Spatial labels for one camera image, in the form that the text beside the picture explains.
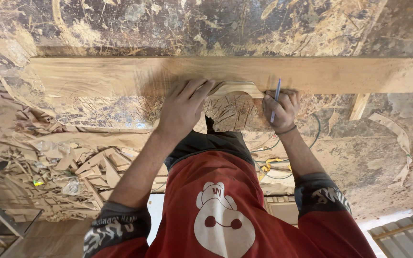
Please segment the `sleeve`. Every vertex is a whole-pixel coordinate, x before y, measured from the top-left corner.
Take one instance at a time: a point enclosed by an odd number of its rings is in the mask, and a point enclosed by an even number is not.
[[[144,256],[150,231],[151,216],[147,207],[134,209],[106,202],[85,235],[83,257]]]
[[[345,196],[326,173],[295,180],[298,226],[328,257],[375,257]]]

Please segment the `black shorts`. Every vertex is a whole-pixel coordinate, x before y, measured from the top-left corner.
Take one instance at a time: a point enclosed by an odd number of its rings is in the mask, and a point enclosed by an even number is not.
[[[254,160],[246,147],[241,132],[208,132],[207,134],[191,131],[165,159],[164,164],[170,171],[179,161],[204,151],[224,151],[235,155],[254,166]]]

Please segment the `letter w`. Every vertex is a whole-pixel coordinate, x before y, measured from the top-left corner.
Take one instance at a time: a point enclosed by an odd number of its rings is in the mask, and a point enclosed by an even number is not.
[[[213,194],[218,194],[218,192],[219,192],[219,197],[221,197],[221,189],[213,188]]]

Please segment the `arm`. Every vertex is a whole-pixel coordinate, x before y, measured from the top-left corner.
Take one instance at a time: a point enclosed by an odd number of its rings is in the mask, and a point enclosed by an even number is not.
[[[298,226],[328,257],[375,257],[364,234],[351,216],[347,199],[324,171],[294,128],[301,103],[299,92],[284,90],[278,102],[275,92],[264,98],[265,115],[280,138],[295,178]]]
[[[307,144],[305,144],[297,128],[290,130],[295,126],[294,118],[301,105],[299,92],[283,90],[278,96],[278,102],[274,100],[274,91],[267,91],[266,93],[267,95],[264,97],[266,107],[264,114],[270,122],[272,111],[275,112],[275,120],[270,125],[284,146],[284,150],[291,163],[294,178],[297,179],[311,173],[326,173]]]
[[[146,206],[152,182],[163,161],[199,121],[214,84],[215,81],[206,79],[192,80],[186,86],[178,86],[165,99],[159,126],[120,179],[109,201],[132,208]]]
[[[200,119],[215,82],[192,80],[164,101],[159,126],[114,188],[84,240],[85,258],[143,257],[151,231],[147,201],[165,158]]]

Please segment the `corrugated metal sheet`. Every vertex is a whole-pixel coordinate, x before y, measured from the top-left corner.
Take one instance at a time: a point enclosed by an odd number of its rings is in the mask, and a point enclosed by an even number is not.
[[[369,231],[388,258],[413,258],[413,216]]]

